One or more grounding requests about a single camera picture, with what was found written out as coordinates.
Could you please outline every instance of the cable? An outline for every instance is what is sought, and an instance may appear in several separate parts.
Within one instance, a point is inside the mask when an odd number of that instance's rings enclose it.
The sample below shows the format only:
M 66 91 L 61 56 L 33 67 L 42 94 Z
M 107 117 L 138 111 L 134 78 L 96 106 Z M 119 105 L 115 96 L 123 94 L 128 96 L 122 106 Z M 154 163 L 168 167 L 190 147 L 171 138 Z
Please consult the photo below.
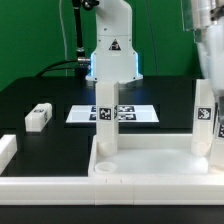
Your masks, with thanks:
M 75 69 L 75 68 L 74 68 L 74 67 L 51 68 L 51 69 L 47 69 L 47 70 L 45 70 L 45 71 L 42 73 L 42 75 L 45 74 L 46 72 L 61 71 L 61 70 L 73 70 L 73 69 Z
M 64 64 L 69 64 L 69 63 L 74 63 L 74 62 L 78 62 L 78 60 L 66 60 L 66 61 L 59 61 L 57 63 L 51 64 L 49 66 L 47 66 L 45 69 L 43 69 L 42 71 L 40 71 L 39 73 L 37 73 L 35 75 L 35 77 L 40 78 L 42 77 L 42 75 L 47 72 L 48 70 L 51 70 L 52 68 L 58 66 L 58 65 L 64 65 Z
M 145 4 L 146 4 L 146 11 L 147 11 L 147 17 L 148 17 L 148 23 L 149 23 L 149 31 L 151 33 L 151 39 L 152 39 L 152 47 L 153 47 L 153 53 L 154 53 L 154 63 L 155 63 L 156 76 L 158 76 L 159 75 L 158 74 L 158 60 L 157 60 L 154 32 L 153 32 L 153 29 L 152 29 L 152 21 L 151 21 L 149 0 L 145 0 Z
M 65 33 L 65 26 L 64 26 L 64 20 L 62 15 L 62 0 L 59 0 L 59 16 L 60 16 L 60 22 L 61 22 L 61 30 L 63 35 L 63 42 L 64 42 L 64 51 L 65 51 L 65 60 L 68 60 L 68 45 L 66 40 L 66 33 Z

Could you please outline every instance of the black table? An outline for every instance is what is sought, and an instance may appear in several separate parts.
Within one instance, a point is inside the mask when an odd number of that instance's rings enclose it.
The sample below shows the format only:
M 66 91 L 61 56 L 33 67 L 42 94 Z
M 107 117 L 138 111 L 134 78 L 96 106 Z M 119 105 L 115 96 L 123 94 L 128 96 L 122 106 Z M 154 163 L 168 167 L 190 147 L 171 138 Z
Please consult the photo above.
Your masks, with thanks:
M 195 80 L 145 77 L 120 90 L 121 105 L 152 104 L 159 123 L 120 125 L 120 133 L 190 133 Z M 38 103 L 53 117 L 41 133 L 26 133 L 24 117 Z M 2 176 L 87 176 L 93 124 L 67 125 L 72 105 L 95 104 L 93 87 L 69 77 L 22 78 L 0 93 L 0 137 L 16 134 L 18 152 Z M 0 223 L 221 223 L 223 206 L 0 206 Z

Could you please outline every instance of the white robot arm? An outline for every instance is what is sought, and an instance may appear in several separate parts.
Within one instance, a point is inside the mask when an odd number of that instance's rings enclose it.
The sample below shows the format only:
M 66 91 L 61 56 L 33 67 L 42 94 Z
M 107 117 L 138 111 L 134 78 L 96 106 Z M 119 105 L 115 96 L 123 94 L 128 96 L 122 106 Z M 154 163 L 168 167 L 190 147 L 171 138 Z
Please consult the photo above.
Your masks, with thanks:
M 201 70 L 224 124 L 224 0 L 182 0 L 184 26 L 195 32 Z
M 132 9 L 124 0 L 84 0 L 84 8 L 96 5 L 97 47 L 91 56 L 87 81 L 117 81 L 121 84 L 142 79 L 138 54 L 132 47 Z

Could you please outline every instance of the green backdrop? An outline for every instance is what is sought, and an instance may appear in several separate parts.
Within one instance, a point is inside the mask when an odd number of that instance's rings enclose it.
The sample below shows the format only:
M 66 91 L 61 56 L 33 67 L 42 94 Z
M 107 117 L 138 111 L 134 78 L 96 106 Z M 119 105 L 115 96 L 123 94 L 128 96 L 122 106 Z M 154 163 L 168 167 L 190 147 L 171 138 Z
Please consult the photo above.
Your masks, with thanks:
M 149 0 L 155 39 L 156 74 L 146 1 L 127 0 L 133 9 L 133 45 L 143 75 L 200 73 L 193 34 L 183 32 L 180 0 Z M 76 40 L 71 0 L 63 0 L 63 18 L 69 58 L 75 58 Z M 59 0 L 0 0 L 0 90 L 19 77 L 33 76 L 64 59 Z M 96 45 L 94 11 L 82 10 L 84 46 L 88 55 Z M 65 75 L 55 72 L 51 75 Z

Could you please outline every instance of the warning label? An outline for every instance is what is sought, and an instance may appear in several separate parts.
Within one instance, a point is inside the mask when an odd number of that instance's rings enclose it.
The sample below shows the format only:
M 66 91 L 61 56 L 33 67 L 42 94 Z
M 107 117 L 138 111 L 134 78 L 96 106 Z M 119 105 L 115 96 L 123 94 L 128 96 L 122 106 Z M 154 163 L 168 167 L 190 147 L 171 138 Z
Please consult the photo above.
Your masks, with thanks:
M 109 48 L 110 51 L 121 51 L 121 48 L 117 42 L 117 40 L 115 39 L 113 41 L 113 43 L 111 44 L 110 48 Z

